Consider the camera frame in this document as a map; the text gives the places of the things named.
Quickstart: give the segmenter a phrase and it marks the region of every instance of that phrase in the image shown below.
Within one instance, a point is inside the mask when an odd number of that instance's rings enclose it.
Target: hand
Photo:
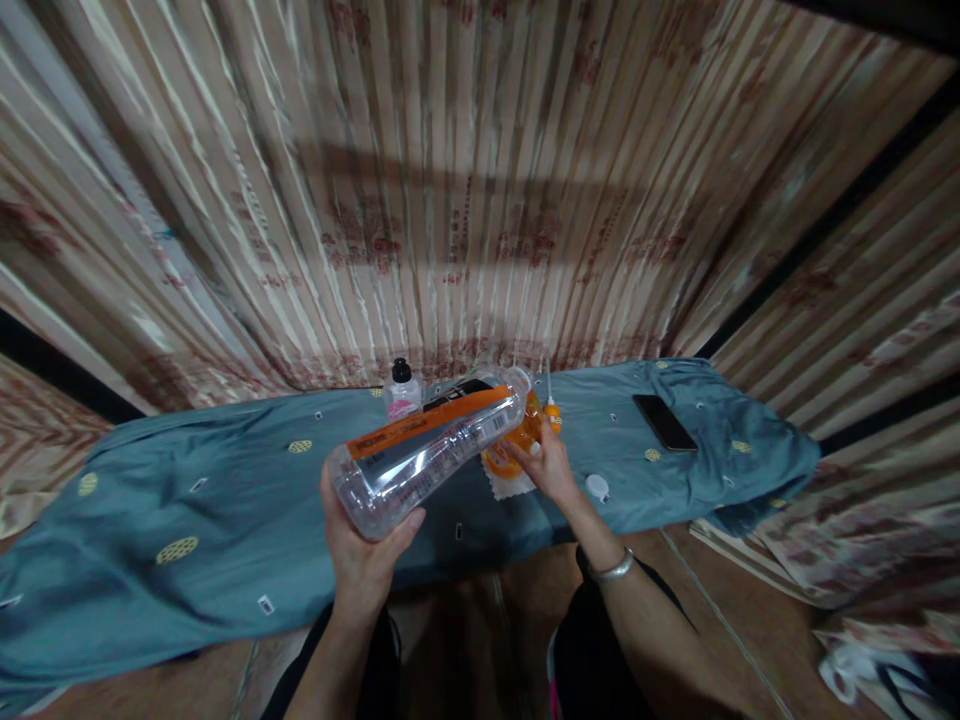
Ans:
[[[326,462],[320,478],[320,501],[337,582],[334,617],[350,625],[373,622],[390,593],[397,559],[410,547],[426,511],[416,508],[383,540],[367,542],[340,503]]]
[[[567,446],[557,437],[550,427],[546,415],[540,416],[540,452],[530,455],[512,442],[504,443],[507,452],[520,463],[520,467],[533,480],[533,484],[557,505],[576,498],[580,490],[573,479],[570,461],[567,460]]]

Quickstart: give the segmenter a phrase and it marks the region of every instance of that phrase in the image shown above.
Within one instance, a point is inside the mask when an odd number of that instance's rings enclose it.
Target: blue bedsheet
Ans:
[[[618,533],[702,517],[718,505],[743,531],[771,512],[771,495],[806,482],[819,459],[813,440],[705,361],[557,373],[553,389],[574,473],[581,483],[590,473],[607,480],[610,500],[597,504]],[[537,390],[544,397],[545,383]],[[699,452],[660,445],[631,397],[651,393],[666,400]],[[14,601],[0,610],[0,717],[57,686],[315,618],[334,590],[317,493],[323,459],[385,421],[382,399],[342,390],[114,430],[0,558],[0,603]],[[659,460],[648,459],[651,449]],[[476,458],[426,508],[397,587],[572,539],[539,492],[496,501]]]

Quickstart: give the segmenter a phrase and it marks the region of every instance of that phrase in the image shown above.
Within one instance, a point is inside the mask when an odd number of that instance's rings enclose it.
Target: silver bangle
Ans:
[[[587,568],[590,570],[590,577],[592,577],[596,582],[611,582],[613,580],[617,580],[618,578],[622,578],[624,575],[630,572],[630,568],[633,566],[633,550],[628,547],[625,547],[624,550],[626,550],[626,552],[623,554],[623,560],[620,561],[620,564],[615,568],[607,570],[606,572],[598,573],[596,570],[590,567],[588,563]]]

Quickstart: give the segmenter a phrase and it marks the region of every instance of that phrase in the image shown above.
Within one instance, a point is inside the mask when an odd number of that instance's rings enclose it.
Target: smartphone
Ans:
[[[696,452],[697,444],[659,395],[634,395],[633,401],[667,450]]]

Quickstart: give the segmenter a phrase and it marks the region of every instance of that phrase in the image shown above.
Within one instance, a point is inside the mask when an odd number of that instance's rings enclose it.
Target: black pants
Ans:
[[[683,612],[680,601],[656,570],[637,564]],[[577,548],[577,565],[584,582],[570,600],[567,614],[557,628],[554,668],[557,694],[564,720],[579,718],[653,717],[637,687],[607,617],[599,586],[587,573],[583,551]],[[330,621],[328,606],[310,630],[300,655],[284,672],[270,698],[262,720],[281,720]],[[382,720],[399,717],[400,659],[393,641],[390,617],[380,613],[370,641],[367,667],[360,686],[357,718]]]

